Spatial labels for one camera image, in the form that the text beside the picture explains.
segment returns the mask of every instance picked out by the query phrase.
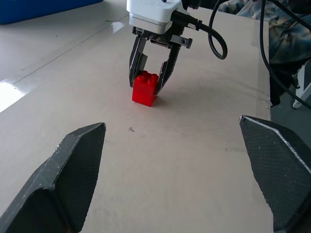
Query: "white table surface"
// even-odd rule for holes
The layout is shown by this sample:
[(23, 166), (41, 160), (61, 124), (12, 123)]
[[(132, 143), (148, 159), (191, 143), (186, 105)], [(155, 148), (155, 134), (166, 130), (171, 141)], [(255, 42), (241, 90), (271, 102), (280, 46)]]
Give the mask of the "white table surface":
[[(190, 12), (207, 24), (211, 11)], [(107, 132), (84, 233), (271, 233), (272, 213), (238, 124), (241, 115), (270, 114), (258, 22), (217, 14), (224, 61), (204, 32), (186, 30), (192, 48), (181, 49), (149, 108), (131, 101), (135, 36), (127, 21), (37, 70), (47, 81), (0, 113), (0, 213), (67, 133), (102, 121)], [(168, 49), (148, 43), (145, 54), (146, 69), (158, 72)]]

